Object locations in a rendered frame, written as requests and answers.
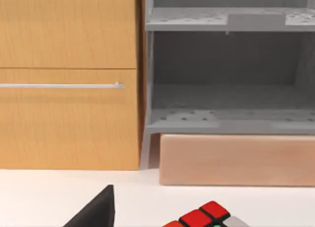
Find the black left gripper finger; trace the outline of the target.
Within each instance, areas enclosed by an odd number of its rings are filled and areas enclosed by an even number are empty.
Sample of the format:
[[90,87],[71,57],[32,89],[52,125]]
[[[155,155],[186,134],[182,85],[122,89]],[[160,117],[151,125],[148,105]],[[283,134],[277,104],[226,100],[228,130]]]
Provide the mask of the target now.
[[114,227],[114,186],[107,185],[63,227]]

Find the multicoloured puzzle cube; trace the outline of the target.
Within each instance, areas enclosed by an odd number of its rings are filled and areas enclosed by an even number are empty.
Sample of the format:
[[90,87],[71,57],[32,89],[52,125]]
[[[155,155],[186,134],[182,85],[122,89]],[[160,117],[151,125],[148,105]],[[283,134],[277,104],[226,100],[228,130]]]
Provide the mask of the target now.
[[209,201],[162,227],[250,227],[216,201]]

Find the wooden cupboard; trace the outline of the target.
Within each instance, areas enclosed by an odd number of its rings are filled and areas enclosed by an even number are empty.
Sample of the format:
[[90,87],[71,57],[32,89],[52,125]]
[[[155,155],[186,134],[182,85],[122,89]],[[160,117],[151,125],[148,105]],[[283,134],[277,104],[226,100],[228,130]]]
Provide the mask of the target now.
[[0,169],[137,170],[142,0],[0,0]]

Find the pale wooden drawer front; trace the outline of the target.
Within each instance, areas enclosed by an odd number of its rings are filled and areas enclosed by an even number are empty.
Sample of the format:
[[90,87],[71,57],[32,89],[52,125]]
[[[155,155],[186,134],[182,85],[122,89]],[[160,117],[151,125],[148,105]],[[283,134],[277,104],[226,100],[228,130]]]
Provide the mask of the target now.
[[159,181],[315,187],[315,136],[164,134]]

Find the plain wooden drawer front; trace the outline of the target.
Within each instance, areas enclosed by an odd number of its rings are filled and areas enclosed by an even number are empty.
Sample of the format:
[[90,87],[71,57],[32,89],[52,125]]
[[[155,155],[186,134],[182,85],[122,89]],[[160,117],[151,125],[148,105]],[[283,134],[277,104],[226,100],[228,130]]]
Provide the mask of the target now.
[[0,67],[135,68],[135,0],[0,0]]

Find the grey pierced shelf unit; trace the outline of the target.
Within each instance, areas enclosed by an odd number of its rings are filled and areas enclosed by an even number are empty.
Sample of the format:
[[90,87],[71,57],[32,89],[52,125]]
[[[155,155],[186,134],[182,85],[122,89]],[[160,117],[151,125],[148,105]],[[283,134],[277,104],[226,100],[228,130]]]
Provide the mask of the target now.
[[153,134],[315,135],[315,0],[145,0]]

